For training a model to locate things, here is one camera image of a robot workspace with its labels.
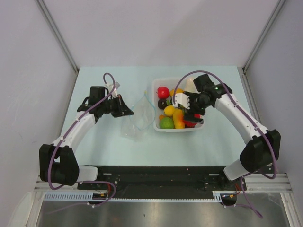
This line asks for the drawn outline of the clear zip top bag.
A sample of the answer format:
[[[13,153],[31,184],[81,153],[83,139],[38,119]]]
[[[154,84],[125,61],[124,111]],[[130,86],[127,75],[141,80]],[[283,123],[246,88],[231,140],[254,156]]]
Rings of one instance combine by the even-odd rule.
[[[134,115],[127,116],[121,126],[121,136],[133,141],[140,141],[148,128],[155,121],[155,106],[148,98],[147,91],[131,108]]]

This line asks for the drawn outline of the red bell pepper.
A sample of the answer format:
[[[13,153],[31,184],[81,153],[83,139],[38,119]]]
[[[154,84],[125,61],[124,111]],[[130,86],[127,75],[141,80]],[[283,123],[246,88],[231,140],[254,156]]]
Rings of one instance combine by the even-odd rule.
[[[194,128],[197,123],[196,122],[184,121],[184,124],[185,124],[185,127],[187,127],[187,128]]]

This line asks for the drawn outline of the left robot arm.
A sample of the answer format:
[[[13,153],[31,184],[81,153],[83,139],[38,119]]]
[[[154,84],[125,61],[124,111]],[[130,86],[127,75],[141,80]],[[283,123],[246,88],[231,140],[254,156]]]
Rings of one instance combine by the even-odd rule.
[[[92,86],[89,96],[84,98],[77,109],[74,122],[69,129],[51,144],[44,144],[39,149],[40,179],[53,184],[72,186],[88,181],[94,189],[101,188],[105,178],[95,166],[79,165],[75,151],[87,132],[105,114],[114,118],[133,115],[118,94],[119,84]]]

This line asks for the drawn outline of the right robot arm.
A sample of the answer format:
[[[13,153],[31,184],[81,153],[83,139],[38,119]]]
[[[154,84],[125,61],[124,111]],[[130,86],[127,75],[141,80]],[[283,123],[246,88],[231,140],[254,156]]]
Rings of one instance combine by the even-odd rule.
[[[174,95],[176,104],[185,108],[184,120],[201,122],[200,116],[208,107],[221,112],[241,135],[245,148],[240,157],[226,166],[224,174],[219,176],[218,184],[224,190],[235,185],[235,180],[252,174],[265,166],[272,164],[272,175],[277,175],[277,160],[279,159],[281,135],[277,130],[269,130],[253,118],[236,99],[233,91],[221,80],[214,84],[210,73],[202,72],[200,76],[187,83],[182,93]]]

